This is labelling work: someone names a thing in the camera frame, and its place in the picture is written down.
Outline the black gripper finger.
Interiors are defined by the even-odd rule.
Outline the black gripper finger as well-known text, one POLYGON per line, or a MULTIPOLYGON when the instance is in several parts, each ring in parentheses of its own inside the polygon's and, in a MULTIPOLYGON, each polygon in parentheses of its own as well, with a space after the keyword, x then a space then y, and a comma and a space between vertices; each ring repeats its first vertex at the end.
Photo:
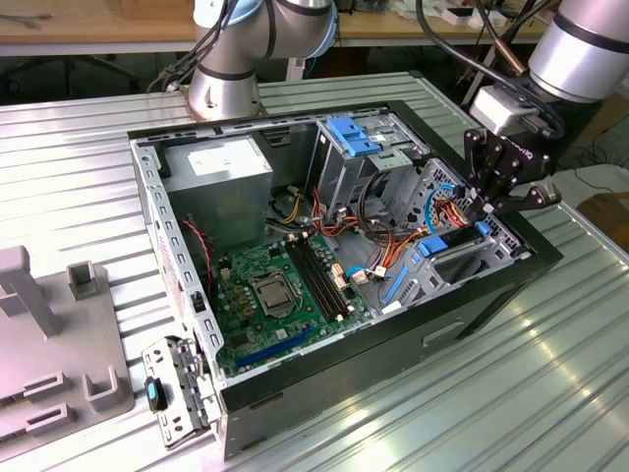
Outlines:
POLYGON ((467 130, 464 156, 474 211, 506 212, 508 195, 517 183, 517 150, 513 143, 489 131, 467 130))
POLYGON ((559 204, 562 196, 552 183, 541 183, 529 188, 524 196, 503 196, 492 204, 495 214, 535 210, 559 204))

